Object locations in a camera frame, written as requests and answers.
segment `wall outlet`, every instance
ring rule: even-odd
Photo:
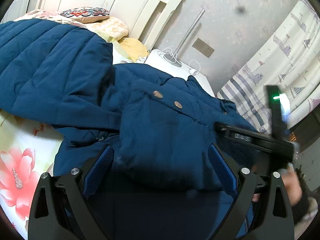
[[[198,50],[203,55],[205,55],[207,58],[209,58],[214,52],[213,48],[211,48],[208,44],[206,44],[204,41],[202,41],[199,38],[196,39],[192,47]]]

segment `blue gripper pad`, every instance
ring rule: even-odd
[[[209,161],[220,180],[224,191],[233,198],[238,196],[236,177],[231,172],[216,147],[211,144],[208,148]]]
[[[96,193],[102,178],[111,167],[114,151],[111,146],[108,146],[100,157],[97,159],[91,170],[84,178],[84,187],[82,195],[85,198]]]

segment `brown button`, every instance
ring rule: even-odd
[[[154,95],[156,98],[163,98],[163,95],[162,95],[159,91],[153,91],[153,95]]]
[[[179,109],[182,108],[182,105],[181,105],[178,101],[175,101],[175,102],[174,102],[174,105],[175,105],[177,108],[179,108]]]

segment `striped curtain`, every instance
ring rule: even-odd
[[[278,85],[290,101],[289,127],[320,103],[320,20],[299,0],[261,49],[217,93],[236,103],[259,132],[270,133],[265,85]]]

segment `door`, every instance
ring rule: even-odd
[[[29,0],[14,0],[4,15],[1,23],[13,21],[26,14]]]

